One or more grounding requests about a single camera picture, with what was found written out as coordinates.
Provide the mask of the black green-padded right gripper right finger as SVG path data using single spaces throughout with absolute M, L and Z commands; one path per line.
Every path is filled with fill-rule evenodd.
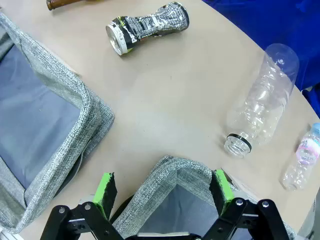
M 275 203 L 252 203 L 235 197 L 221 169 L 214 170 L 209 186 L 218 218 L 203 240 L 230 240 L 237 229 L 247 229 L 253 240 L 286 240 L 288 233 Z

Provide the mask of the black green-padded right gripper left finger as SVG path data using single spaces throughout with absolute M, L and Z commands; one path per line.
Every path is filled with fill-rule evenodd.
M 110 222 L 111 210 L 117 196 L 113 173 L 105 173 L 93 200 L 70 209 L 55 206 L 41 235 L 42 240 L 78 240 L 81 234 L 91 233 L 96 240 L 122 240 Z

